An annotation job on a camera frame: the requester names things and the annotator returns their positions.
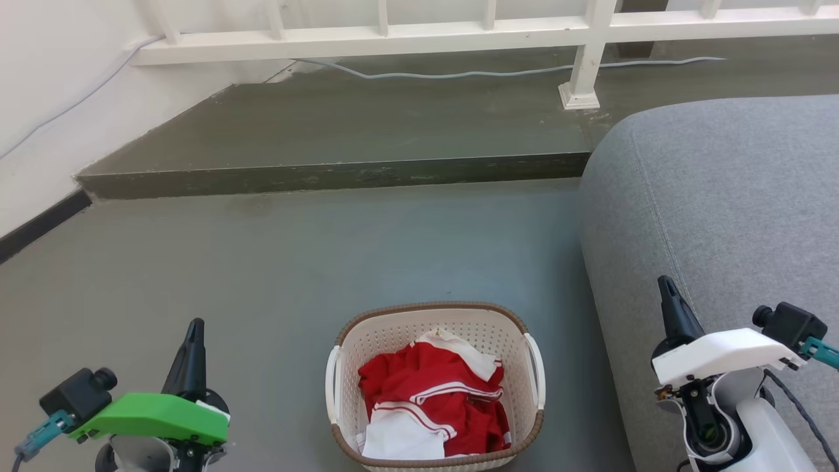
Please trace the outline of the grey fabric sofa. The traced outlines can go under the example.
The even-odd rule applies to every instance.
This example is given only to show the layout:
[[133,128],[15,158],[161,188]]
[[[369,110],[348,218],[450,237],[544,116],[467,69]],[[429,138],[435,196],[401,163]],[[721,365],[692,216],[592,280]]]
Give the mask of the grey fabric sofa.
[[839,349],[839,94],[732,98],[641,111],[591,154],[579,238],[637,472],[686,459],[659,408],[660,275],[705,332],[788,302]]

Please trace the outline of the white wooden railing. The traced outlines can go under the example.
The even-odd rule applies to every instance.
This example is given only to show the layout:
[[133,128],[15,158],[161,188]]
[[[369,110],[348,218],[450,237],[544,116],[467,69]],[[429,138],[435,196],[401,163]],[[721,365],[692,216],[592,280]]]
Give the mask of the white wooden railing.
[[725,9],[724,0],[698,0],[692,10],[617,12],[617,0],[588,0],[581,16],[498,19],[497,1],[486,0],[478,22],[391,24],[387,0],[376,0],[374,26],[286,29],[277,0],[269,0],[267,31],[184,33],[164,0],[149,0],[164,35],[138,48],[131,60],[163,66],[574,46],[569,81],[558,87],[562,105],[597,109],[596,77],[608,44],[839,35],[839,0],[784,1],[781,7]]

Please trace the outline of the black baseboard strip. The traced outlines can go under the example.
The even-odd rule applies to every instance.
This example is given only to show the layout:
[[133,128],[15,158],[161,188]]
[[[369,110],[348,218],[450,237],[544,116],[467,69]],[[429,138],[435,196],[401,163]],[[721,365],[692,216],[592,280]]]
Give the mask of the black baseboard strip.
[[92,206],[92,199],[86,192],[78,190],[26,224],[2,236],[0,238],[0,265],[90,206]]

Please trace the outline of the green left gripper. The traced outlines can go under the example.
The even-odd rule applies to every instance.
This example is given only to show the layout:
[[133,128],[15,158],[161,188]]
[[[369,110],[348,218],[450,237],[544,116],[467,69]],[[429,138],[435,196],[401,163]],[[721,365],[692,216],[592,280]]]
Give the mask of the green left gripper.
[[158,437],[213,446],[228,440],[229,418],[206,400],[203,319],[193,319],[164,382],[162,393],[126,393],[69,433],[71,439],[103,435]]

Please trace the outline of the white plastic laundry basket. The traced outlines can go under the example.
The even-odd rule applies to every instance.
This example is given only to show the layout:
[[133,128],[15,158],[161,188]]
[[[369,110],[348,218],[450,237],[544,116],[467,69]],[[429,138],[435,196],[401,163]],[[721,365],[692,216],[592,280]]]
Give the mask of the white plastic laundry basket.
[[[361,453],[368,413],[359,368],[382,353],[401,350],[419,336],[444,330],[503,364],[503,404],[512,446],[497,453],[443,460],[375,460]],[[525,451],[542,430],[545,368],[539,347],[512,311],[488,302],[431,302],[363,313],[341,330],[329,354],[324,397],[339,448],[369,472],[482,472]]]

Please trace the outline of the red and white garment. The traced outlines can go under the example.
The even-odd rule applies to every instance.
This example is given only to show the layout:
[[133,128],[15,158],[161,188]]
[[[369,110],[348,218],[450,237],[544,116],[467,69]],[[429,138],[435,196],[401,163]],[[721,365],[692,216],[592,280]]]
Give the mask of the red and white garment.
[[368,415],[362,455],[443,460],[511,448],[503,377],[498,357],[444,330],[375,356],[359,368]]

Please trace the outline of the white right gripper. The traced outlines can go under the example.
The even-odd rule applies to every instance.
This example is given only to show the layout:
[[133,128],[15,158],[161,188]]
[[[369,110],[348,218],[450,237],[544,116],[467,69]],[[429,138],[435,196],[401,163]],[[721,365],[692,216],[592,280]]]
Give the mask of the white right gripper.
[[695,380],[719,374],[772,366],[782,370],[789,364],[804,365],[803,359],[784,344],[751,328],[705,335],[695,314],[668,275],[658,278],[665,338],[652,359],[654,373],[662,386],[681,387]]

